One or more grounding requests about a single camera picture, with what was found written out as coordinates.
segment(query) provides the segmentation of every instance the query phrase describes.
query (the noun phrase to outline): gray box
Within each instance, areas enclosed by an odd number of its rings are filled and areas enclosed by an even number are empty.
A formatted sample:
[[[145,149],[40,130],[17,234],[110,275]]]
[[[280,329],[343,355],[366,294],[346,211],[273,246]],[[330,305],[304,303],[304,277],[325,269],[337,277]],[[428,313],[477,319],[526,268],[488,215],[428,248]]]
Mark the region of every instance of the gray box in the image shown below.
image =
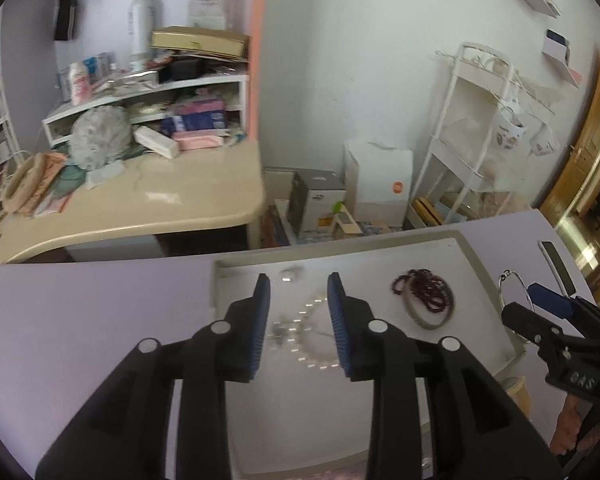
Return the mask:
[[[322,170],[297,170],[286,211],[299,238],[329,231],[333,209],[344,200],[345,187],[335,173]]]

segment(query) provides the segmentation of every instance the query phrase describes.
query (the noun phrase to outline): orange vertical panel edge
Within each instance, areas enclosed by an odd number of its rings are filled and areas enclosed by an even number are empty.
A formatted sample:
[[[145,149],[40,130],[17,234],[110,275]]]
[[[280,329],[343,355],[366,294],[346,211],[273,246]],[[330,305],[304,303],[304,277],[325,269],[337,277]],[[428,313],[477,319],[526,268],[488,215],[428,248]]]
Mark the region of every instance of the orange vertical panel edge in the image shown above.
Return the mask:
[[[258,109],[260,107],[260,51],[265,0],[251,4],[251,43],[249,47],[249,138],[258,139]]]

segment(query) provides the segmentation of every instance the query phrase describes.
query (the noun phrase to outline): tray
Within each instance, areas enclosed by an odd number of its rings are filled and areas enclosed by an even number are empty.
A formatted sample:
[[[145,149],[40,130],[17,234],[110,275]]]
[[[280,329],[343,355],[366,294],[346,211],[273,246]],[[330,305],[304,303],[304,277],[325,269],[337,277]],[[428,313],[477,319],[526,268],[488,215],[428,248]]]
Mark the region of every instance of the tray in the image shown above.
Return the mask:
[[[406,313],[401,297],[391,292],[392,281],[414,268],[432,270],[454,292],[456,310],[440,329],[421,329]],[[288,269],[296,278],[283,282],[281,271]],[[333,271],[340,273],[347,294],[368,301],[376,317],[430,342],[456,336],[497,378],[506,377],[507,369],[524,354],[500,322],[495,284],[459,233],[374,237],[222,257],[215,273],[217,315],[224,316],[232,301],[250,295],[264,272],[271,280],[270,333],[274,322],[293,318],[305,303],[324,298]],[[326,304],[314,316],[319,331],[328,333]],[[314,341],[322,354],[336,356],[332,340],[315,336]],[[420,405],[426,405],[422,383],[418,389]],[[366,457],[371,382],[351,383],[340,368],[309,369],[289,346],[268,340],[255,380],[227,383],[226,392],[229,438],[243,478],[302,478]],[[426,428],[426,410],[420,421]]]

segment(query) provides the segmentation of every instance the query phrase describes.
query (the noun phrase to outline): blue gripper pad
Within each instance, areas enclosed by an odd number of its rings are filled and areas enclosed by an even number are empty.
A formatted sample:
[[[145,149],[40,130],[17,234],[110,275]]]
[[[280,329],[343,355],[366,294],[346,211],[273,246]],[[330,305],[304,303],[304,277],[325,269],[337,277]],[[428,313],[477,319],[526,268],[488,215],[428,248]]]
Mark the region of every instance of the blue gripper pad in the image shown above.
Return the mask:
[[[554,316],[560,319],[569,319],[573,316],[573,309],[569,298],[565,298],[563,295],[549,290],[539,283],[529,285],[526,291],[529,293],[529,297],[534,305],[539,306]]]

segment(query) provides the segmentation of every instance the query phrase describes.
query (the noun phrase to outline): purple table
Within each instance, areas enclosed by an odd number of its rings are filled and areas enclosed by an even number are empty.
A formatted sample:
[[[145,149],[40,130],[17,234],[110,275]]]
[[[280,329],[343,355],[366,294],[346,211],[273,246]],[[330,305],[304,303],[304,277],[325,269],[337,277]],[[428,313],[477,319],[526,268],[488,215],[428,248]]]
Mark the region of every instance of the purple table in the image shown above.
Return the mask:
[[[503,270],[513,269],[527,284],[558,291],[538,248],[539,240],[550,240],[578,294],[592,301],[569,252],[538,211],[435,229],[460,231],[496,283]],[[330,243],[346,252],[355,240]],[[0,266],[0,439],[27,472],[33,475],[74,413],[138,341],[189,338],[213,319],[218,258]],[[524,304],[514,280],[507,280],[504,293],[506,301]],[[532,422],[549,440],[564,394],[544,382],[546,366],[535,347],[528,350],[517,373],[527,378]]]

